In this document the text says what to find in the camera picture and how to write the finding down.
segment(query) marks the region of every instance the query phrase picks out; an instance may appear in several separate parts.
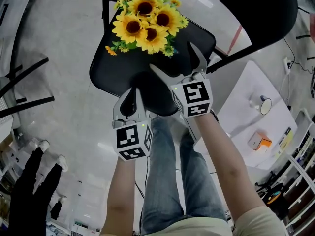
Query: floor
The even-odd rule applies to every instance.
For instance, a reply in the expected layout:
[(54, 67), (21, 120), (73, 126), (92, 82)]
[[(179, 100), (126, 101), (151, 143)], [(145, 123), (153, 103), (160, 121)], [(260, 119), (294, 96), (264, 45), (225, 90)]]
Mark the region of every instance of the floor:
[[(181, 1), (181, 13), (210, 31), (223, 51), (232, 54), (250, 45), (239, 22), (218, 0)], [(55, 101), (21, 112), (22, 128), (30, 136), (50, 142), (49, 158), (56, 158), (58, 154), (67, 157), (69, 171), (63, 174), (57, 192), (69, 198), (59, 220), (67, 224), (75, 219), (92, 229), (103, 226), (107, 193), (117, 160), (109, 136), (117, 98), (97, 89), (89, 79), (89, 68), (103, 36), (101, 13), (102, 0), (36, 0), (23, 29), (17, 60), (17, 65), (29, 67), (49, 57), (49, 62), (24, 79), (17, 90), (28, 100), (54, 95)], [(308, 32), (302, 17), (299, 12), (286, 40), (296, 62), (311, 69), (315, 60), (308, 63), (305, 60), (308, 54), (315, 53), (314, 44), (309, 39), (295, 40), (295, 36)], [(275, 88), (280, 89), (285, 76), (285, 56), (293, 60), (291, 50), (281, 40), (241, 61), (254, 60)], [(311, 116), (315, 114), (315, 102), (309, 94), (310, 82), (311, 75), (294, 65), (289, 97), (294, 117), (301, 107), (306, 107)], [(288, 90), (286, 80), (281, 91), (283, 99), (288, 97)], [(48, 165), (42, 168), (43, 174), (47, 173)], [(268, 175), (268, 171), (254, 168), (249, 168), (249, 173), (253, 182)], [(146, 159), (138, 159), (136, 181), (143, 192), (145, 174)], [(184, 203), (179, 170), (177, 176)], [(217, 182), (216, 174), (212, 176)], [(134, 229), (137, 231), (143, 204), (137, 190), (135, 201)]]

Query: small orange object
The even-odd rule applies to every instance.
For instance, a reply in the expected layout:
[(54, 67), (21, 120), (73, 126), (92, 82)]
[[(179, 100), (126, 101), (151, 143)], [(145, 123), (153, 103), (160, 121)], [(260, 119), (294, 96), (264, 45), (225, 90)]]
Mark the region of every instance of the small orange object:
[(254, 150), (259, 150), (261, 146), (270, 147), (271, 142), (272, 141), (265, 134), (256, 131), (249, 140), (248, 145)]

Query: white cup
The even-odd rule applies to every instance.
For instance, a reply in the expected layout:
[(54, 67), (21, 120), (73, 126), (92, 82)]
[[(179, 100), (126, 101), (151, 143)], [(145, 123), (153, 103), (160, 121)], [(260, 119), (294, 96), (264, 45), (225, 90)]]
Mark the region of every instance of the white cup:
[(250, 105), (251, 107), (257, 109), (262, 115), (266, 115), (269, 113), (272, 101), (265, 95), (261, 93), (253, 93), (250, 98)]

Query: leg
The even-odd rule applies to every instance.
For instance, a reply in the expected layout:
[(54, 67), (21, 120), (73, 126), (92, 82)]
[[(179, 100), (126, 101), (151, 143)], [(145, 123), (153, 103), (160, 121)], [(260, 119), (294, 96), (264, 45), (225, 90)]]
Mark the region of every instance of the leg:
[(50, 215), (51, 215), (51, 218), (54, 219), (54, 220), (57, 220), (58, 216), (59, 216), (59, 213), (60, 213), (60, 210), (61, 210), (61, 202), (58, 201), (54, 207), (51, 209), (50, 211)]
[(58, 186), (61, 171), (62, 167), (58, 164), (55, 164), (51, 171), (48, 173), (44, 182), (39, 186), (34, 194), (34, 216), (39, 221), (46, 221), (47, 207), (54, 191)]
[(176, 185), (175, 147), (166, 120), (152, 120), (150, 173), (145, 192), (141, 234), (163, 230), (183, 218)]
[(206, 161), (193, 150), (194, 141), (189, 133), (183, 136), (180, 146), (181, 172), (187, 215), (226, 220), (221, 200)]
[(18, 228), (23, 228), (22, 223), (25, 222), (28, 211), (30, 210), (29, 204), (32, 200), (34, 184), (36, 182), (36, 172), (39, 168), (40, 160), (43, 151), (38, 147), (32, 152), (30, 158), (26, 162), (22, 175), (16, 181), (11, 194), (10, 204), (10, 231)]

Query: forearm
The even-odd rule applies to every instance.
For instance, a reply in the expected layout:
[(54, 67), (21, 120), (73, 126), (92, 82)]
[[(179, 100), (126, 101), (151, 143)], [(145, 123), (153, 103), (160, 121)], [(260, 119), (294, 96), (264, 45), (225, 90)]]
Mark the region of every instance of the forearm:
[(135, 160), (124, 162), (118, 158), (108, 192), (107, 209), (134, 208)]
[(252, 185), (244, 160), (212, 114), (195, 117), (234, 220), (264, 206)]
[(134, 220), (135, 160), (117, 160), (107, 198), (107, 215), (102, 234), (132, 235)]
[(246, 165), (237, 148), (212, 114), (195, 117), (218, 176), (236, 177), (247, 174)]

